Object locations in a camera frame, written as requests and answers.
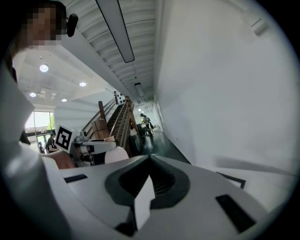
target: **tree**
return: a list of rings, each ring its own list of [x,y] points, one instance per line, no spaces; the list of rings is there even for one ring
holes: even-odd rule
[[[50,122],[48,123],[47,130],[55,129],[54,124],[54,114],[50,117]]]

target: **dark floor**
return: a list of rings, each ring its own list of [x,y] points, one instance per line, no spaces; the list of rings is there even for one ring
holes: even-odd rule
[[[153,136],[145,137],[142,155],[156,154],[166,158],[172,158],[184,163],[190,162],[174,146],[174,144],[159,130],[154,130]]]

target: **hallway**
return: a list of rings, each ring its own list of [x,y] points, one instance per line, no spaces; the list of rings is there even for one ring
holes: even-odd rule
[[[152,137],[147,136],[145,138],[142,155],[156,154],[191,164],[163,132],[154,130]]]

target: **fluorescent light fixture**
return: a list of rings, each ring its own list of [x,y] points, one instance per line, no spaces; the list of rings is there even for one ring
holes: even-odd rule
[[[144,92],[140,82],[135,84],[135,88],[141,97],[144,96]]]
[[[49,67],[47,64],[42,64],[40,67],[39,67],[39,70],[41,70],[41,72],[45,73],[49,70]]]
[[[104,20],[122,55],[124,62],[132,62],[135,57],[127,34],[118,0],[96,0]]]

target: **ceiling light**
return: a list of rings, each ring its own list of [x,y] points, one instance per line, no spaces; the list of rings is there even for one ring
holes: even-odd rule
[[[96,2],[124,62],[134,61],[135,57],[132,52],[119,1],[96,0]]]
[[[144,92],[140,82],[135,84],[135,88],[141,97],[144,96]]]
[[[47,64],[42,64],[40,67],[39,67],[39,70],[41,70],[41,72],[45,73],[49,70],[49,67]]]

